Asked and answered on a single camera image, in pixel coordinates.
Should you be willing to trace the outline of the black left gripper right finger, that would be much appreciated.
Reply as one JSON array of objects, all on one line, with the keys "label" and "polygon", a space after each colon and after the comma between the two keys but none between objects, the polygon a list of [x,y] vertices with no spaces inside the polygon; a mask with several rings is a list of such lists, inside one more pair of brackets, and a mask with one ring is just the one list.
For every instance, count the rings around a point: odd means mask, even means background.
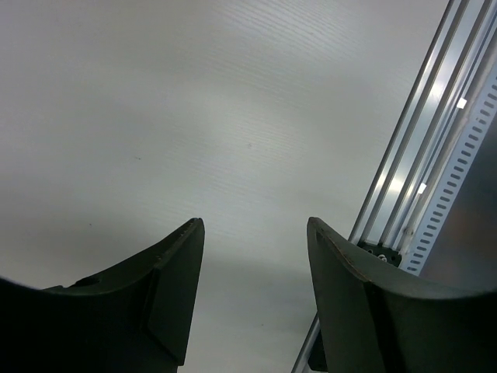
[{"label": "black left gripper right finger", "polygon": [[308,258],[331,372],[494,372],[496,293],[409,274],[320,218]]}]

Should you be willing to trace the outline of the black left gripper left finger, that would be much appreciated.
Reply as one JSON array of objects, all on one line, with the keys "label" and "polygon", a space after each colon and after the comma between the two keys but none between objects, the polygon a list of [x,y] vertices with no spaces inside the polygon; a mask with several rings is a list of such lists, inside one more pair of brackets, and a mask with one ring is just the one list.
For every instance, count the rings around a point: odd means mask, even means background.
[{"label": "black left gripper left finger", "polygon": [[1,281],[3,372],[175,372],[189,342],[205,228],[160,242],[71,286]]}]

